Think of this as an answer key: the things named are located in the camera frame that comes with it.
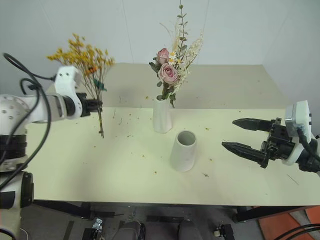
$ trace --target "dried yellow flower bouquet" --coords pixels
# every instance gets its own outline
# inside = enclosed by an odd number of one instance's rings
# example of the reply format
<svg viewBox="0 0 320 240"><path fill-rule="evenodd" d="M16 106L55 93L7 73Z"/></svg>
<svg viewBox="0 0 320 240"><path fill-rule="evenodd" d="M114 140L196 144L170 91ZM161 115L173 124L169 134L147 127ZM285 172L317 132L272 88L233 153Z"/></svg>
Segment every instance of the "dried yellow flower bouquet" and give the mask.
<svg viewBox="0 0 320 240"><path fill-rule="evenodd" d="M104 130L102 125L102 91L105 89L105 75L115 64L115 59L110 57L108 51L104 52L97 48L92 47L90 44L84 44L85 38L80 37L73 33L74 39L69 39L69 50L63 51L58 48L55 54L47 56L51 61L58 61L63 65L72 65L82 72L82 84L85 86L89 95L98 100L101 106L97 108L99 116L99 133L104 138Z"/></svg>

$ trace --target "pink rose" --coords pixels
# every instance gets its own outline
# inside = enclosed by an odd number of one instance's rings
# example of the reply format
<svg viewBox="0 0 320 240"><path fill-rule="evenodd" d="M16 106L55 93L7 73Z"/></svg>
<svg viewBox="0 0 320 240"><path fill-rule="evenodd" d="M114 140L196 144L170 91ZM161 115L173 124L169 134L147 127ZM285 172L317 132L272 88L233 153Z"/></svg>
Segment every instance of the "pink rose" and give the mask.
<svg viewBox="0 0 320 240"><path fill-rule="evenodd" d="M173 66L168 63L164 63L158 72L158 76L167 84L173 84L178 78L178 73Z"/></svg>
<svg viewBox="0 0 320 240"><path fill-rule="evenodd" d="M169 51L166 48L162 48L156 54L156 60L162 65L168 62L169 59Z"/></svg>

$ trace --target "white ceramic vase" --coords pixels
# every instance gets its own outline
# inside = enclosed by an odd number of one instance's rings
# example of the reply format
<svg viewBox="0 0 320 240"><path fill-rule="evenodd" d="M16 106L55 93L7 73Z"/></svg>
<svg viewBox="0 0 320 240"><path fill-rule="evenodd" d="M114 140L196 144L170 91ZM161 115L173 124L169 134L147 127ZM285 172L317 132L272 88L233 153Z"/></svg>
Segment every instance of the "white ceramic vase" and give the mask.
<svg viewBox="0 0 320 240"><path fill-rule="evenodd" d="M182 131L174 140L170 164L179 171L186 172L193 168L196 161L197 139L193 132Z"/></svg>
<svg viewBox="0 0 320 240"><path fill-rule="evenodd" d="M161 99L161 95L154 99L153 104L153 129L157 133L165 134L172 129L172 120L169 112L168 100Z"/></svg>

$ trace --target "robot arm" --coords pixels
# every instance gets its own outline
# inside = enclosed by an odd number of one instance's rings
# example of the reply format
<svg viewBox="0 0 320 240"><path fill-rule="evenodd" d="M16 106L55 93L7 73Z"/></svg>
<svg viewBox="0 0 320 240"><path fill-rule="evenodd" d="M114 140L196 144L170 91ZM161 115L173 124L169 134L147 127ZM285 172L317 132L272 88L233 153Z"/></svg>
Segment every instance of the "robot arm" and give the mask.
<svg viewBox="0 0 320 240"><path fill-rule="evenodd" d="M299 164L305 172L320 176L320 138L315 139L311 133L311 116L307 101L300 101L289 106L285 112L285 126L281 118L261 120L242 118L232 123L246 130L260 130L269 133L260 150L238 142L222 142L230 152L254 162L262 168L268 166L269 160L281 159L283 164Z"/></svg>
<svg viewBox="0 0 320 240"><path fill-rule="evenodd" d="M56 94L46 95L51 121L77 119L96 112L102 103L86 99L85 93L76 93L80 83L80 72L73 66L60 67L55 78ZM26 155L28 123L48 121L48 109L43 96L39 96L36 108L16 129L7 144L12 129L35 106L37 97L0 95L0 185L28 159ZM33 176L26 171L19 172L0 189L0 239L16 239L20 226L20 210L29 206L34 199Z"/></svg>

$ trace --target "beige tabletop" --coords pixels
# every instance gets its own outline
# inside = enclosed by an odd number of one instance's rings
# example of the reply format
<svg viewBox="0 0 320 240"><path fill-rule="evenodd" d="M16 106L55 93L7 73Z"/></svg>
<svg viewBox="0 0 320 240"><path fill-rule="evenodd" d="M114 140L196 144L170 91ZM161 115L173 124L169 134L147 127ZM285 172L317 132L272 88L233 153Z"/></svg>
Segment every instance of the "beige tabletop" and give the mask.
<svg viewBox="0 0 320 240"><path fill-rule="evenodd" d="M104 139L96 114L53 122L27 171L38 200L197 205L319 205L319 177L298 165L269 161L267 169L221 146L240 142L260 149L267 133L232 124L239 118L274 119L284 109L172 109L173 129L153 131L151 108L103 108ZM28 154L44 124L28 125ZM198 148L185 173L169 164L176 134L190 130Z"/></svg>

